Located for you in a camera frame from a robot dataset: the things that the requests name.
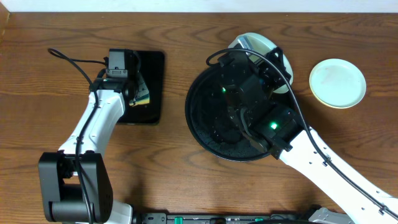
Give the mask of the green and yellow sponge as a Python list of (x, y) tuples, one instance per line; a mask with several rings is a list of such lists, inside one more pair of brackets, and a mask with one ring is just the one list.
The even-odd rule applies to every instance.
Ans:
[(129, 106), (146, 105), (150, 103), (150, 94), (148, 90), (139, 91), (133, 100), (129, 102)]

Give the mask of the mint green plate with stain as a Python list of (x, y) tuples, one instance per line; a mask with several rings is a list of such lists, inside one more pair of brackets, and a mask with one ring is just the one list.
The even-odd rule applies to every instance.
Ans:
[(310, 72), (309, 85), (320, 103), (336, 109), (357, 105), (367, 89), (361, 70), (339, 58), (326, 59), (316, 64)]

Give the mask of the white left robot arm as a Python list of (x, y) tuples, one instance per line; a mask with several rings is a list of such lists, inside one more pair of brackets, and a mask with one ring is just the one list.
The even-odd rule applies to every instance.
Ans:
[(149, 103), (138, 52), (110, 49), (88, 80), (86, 109), (57, 152), (38, 163), (45, 218), (60, 223), (135, 223), (133, 207), (113, 198), (103, 161), (113, 129), (128, 108)]

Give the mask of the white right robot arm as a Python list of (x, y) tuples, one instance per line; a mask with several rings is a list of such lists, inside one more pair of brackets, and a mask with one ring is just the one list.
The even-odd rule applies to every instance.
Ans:
[(232, 48), (219, 51), (220, 54), (231, 52), (244, 52), (261, 58), (283, 80), (296, 105), (303, 131), (292, 140), (291, 150), (282, 151), (279, 159), (311, 180), (354, 223), (397, 223), (397, 199), (364, 178), (307, 126), (292, 87), (281, 70), (253, 50)]

